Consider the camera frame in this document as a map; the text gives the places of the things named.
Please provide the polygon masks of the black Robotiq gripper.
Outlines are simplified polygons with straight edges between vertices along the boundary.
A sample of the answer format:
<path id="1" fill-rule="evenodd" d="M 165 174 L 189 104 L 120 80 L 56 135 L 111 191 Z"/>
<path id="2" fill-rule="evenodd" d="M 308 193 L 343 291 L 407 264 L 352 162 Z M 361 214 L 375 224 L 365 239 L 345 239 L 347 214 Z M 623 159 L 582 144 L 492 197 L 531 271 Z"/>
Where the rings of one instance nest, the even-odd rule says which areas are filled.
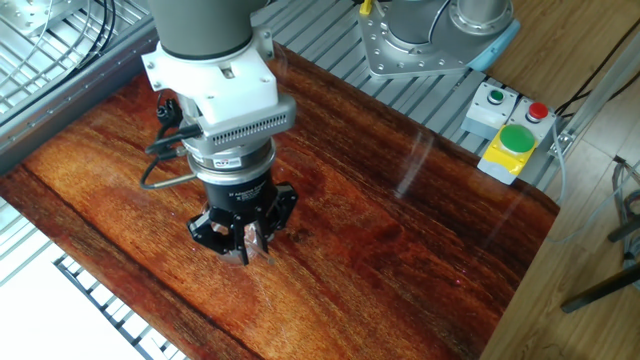
<path id="1" fill-rule="evenodd" d="M 247 225 L 236 213 L 257 209 L 259 244 L 267 245 L 276 231 L 283 230 L 296 206 L 298 194 L 289 182 L 275 186 L 270 170 L 233 185 L 203 183 L 206 206 L 187 222 L 192 239 L 232 263 L 247 265 L 244 241 Z"/>

